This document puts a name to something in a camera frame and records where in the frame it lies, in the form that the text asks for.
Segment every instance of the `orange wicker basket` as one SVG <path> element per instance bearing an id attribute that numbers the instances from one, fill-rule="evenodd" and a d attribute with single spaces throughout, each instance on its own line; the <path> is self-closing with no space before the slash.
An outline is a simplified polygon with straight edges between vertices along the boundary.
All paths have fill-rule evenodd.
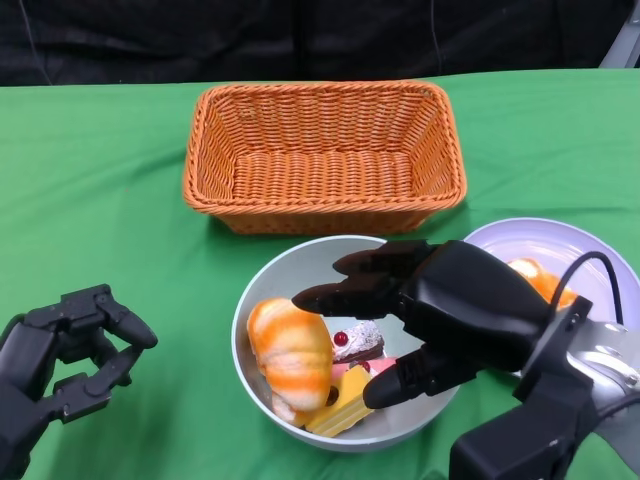
<path id="1" fill-rule="evenodd" d="M 467 185 L 447 95 L 390 81 L 208 90 L 183 188 L 237 233 L 391 234 L 458 204 Z"/>

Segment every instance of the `black backdrop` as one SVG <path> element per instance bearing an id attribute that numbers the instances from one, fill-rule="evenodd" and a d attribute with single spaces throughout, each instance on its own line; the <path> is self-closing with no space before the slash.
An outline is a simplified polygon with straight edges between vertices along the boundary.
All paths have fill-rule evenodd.
<path id="1" fill-rule="evenodd" d="M 0 0 L 0 85 L 45 83 Z M 434 48 L 431 24 L 440 50 Z M 23 0 L 55 84 L 597 67 L 633 0 Z"/>

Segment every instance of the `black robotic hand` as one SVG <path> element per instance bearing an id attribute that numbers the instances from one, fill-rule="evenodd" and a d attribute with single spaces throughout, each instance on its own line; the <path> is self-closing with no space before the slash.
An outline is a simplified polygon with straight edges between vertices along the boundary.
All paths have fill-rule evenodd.
<path id="1" fill-rule="evenodd" d="M 347 278 L 301 292 L 293 303 L 328 317 L 393 314 L 425 342 L 371 380 L 368 407 L 436 395 L 485 368 L 523 370 L 514 392 L 522 405 L 458 439 L 450 479 L 564 478 L 597 424 L 593 381 L 567 360 L 591 302 L 578 297 L 556 312 L 508 265 L 460 241 L 388 242 L 334 269 Z"/>
<path id="2" fill-rule="evenodd" d="M 118 352 L 105 330 L 130 346 Z M 29 453 L 49 422 L 63 423 L 104 408 L 115 385 L 157 339 L 108 285 L 63 295 L 60 303 L 14 317 L 0 338 L 0 479 L 21 478 Z M 44 397 L 56 360 L 90 358 L 99 368 L 57 382 Z"/>

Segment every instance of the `green tablecloth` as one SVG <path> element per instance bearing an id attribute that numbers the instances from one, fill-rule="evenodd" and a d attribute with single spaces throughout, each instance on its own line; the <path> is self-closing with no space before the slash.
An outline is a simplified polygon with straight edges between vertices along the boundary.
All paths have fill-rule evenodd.
<path id="1" fill-rule="evenodd" d="M 413 237 L 461 238 L 494 220 L 542 216 L 593 232 L 640 269 L 640 71 L 437 83 L 453 102 L 469 195 Z M 301 239 L 235 236 L 183 203 L 185 145 L 205 88 L 0 89 L 5 318 L 107 282 L 160 339 L 107 409 L 49 428 L 27 477 L 418 480 L 446 473 L 460 434 L 516 404 L 511 379 L 480 375 L 422 433 L 365 455 L 299 443 L 252 405 L 231 359 L 234 308 L 252 275 Z M 61 366 L 56 377 L 79 368 L 91 367 Z M 569 478 L 636 476 L 592 435 Z"/>

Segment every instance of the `gray bowl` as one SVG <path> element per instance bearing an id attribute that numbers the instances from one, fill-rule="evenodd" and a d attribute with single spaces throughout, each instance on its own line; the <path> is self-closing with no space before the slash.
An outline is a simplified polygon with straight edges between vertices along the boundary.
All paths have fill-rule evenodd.
<path id="1" fill-rule="evenodd" d="M 258 371 L 247 334 L 247 320 L 253 307 L 272 297 L 291 298 L 298 292 L 323 283 L 339 282 L 332 269 L 339 258 L 359 250 L 374 249 L 384 240 L 354 235 L 326 237 L 294 247 L 271 260 L 245 289 L 233 319 L 231 349 L 238 376 L 251 399 L 276 425 L 287 433 L 319 448 L 341 452 L 366 452 L 398 443 L 427 425 L 453 398 L 457 389 L 435 397 L 420 397 L 379 410 L 335 438 L 308 433 L 280 420 L 271 411 L 271 391 Z M 353 318 L 327 318 L 329 332 L 354 326 Z M 376 321 L 385 339 L 386 356 L 399 357 L 420 347 L 421 342 L 402 331 L 402 322 L 389 315 Z"/>

